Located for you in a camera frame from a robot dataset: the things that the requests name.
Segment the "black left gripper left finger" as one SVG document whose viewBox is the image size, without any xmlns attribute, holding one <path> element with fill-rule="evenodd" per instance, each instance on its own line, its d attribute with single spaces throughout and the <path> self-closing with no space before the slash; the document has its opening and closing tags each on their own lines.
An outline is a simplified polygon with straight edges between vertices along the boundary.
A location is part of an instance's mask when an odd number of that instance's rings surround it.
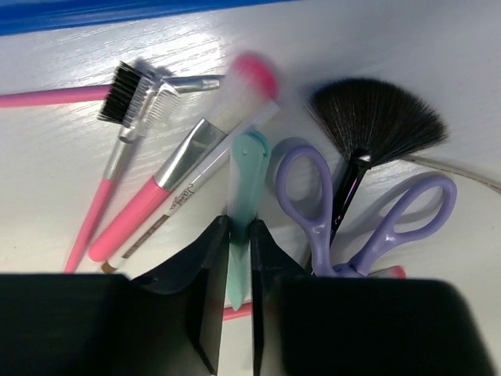
<svg viewBox="0 0 501 376">
<path fill-rule="evenodd" d="M 215 375 L 229 220 L 134 279 L 4 274 L 4 375 Z"/>
</svg>

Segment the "teal folding razor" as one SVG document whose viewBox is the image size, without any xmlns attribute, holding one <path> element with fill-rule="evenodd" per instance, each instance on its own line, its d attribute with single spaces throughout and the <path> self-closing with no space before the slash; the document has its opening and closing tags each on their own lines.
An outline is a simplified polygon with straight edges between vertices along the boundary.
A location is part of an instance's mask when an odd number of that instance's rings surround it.
<svg viewBox="0 0 501 376">
<path fill-rule="evenodd" d="M 234 139 L 230 151 L 227 206 L 230 235 L 226 290 L 232 308 L 238 310 L 250 288 L 249 226 L 258 213 L 271 147 L 262 133 L 249 131 Z"/>
</svg>

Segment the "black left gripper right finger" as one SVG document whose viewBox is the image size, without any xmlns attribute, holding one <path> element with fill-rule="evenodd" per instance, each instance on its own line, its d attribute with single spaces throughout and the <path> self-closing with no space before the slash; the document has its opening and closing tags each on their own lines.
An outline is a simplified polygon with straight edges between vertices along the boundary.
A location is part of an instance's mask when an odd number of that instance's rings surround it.
<svg viewBox="0 0 501 376">
<path fill-rule="evenodd" d="M 466 300 L 440 280 L 307 274 L 250 228 L 256 375 L 493 375 Z"/>
</svg>

